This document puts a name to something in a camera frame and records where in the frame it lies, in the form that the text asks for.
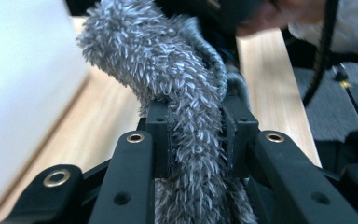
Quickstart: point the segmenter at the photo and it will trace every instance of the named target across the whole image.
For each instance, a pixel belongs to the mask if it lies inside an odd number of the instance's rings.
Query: black cable
[[[315,60],[313,63],[313,80],[310,87],[303,99],[304,106],[310,103],[315,92],[318,90],[319,85],[324,77],[324,71],[330,60],[330,46],[334,33],[334,26],[336,24],[337,9],[339,0],[327,0],[324,10],[324,27],[319,43],[316,50]]]

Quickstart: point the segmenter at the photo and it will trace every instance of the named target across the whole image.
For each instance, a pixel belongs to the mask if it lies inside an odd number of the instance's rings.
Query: wooden plank
[[[289,135],[315,165],[321,166],[281,31],[238,39],[238,48],[251,110],[260,130]]]

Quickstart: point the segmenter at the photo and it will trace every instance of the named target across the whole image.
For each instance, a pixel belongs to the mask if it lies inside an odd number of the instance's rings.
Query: human hand
[[[285,28],[290,22],[316,23],[324,17],[326,0],[263,0],[251,19],[239,24],[236,36],[269,28]]]

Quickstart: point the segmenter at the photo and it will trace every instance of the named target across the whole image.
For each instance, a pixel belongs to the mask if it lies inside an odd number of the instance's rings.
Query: wooden surface
[[[74,22],[78,28],[83,21]],[[250,86],[253,113],[260,121],[260,128],[288,134],[315,164],[320,164],[281,34],[270,31],[241,39],[239,48],[242,72]],[[72,106],[18,185],[1,203],[0,220],[12,209],[23,189],[45,168],[69,163],[84,172],[108,160],[118,138],[135,129],[138,108],[130,89],[91,67],[89,79]]]
[[[238,49],[251,110],[260,130],[289,135],[315,165],[321,166],[281,31],[238,39]]]

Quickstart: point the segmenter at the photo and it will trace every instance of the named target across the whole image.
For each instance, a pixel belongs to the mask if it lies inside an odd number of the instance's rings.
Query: black plastic mount
[[[172,155],[168,107],[151,107],[137,131],[119,138],[110,161],[85,174],[73,165],[48,168],[3,223],[154,223],[154,179],[169,175]],[[289,136],[258,131],[237,96],[227,96],[222,113],[227,176],[250,176],[259,223],[358,223],[358,164],[329,176]]]

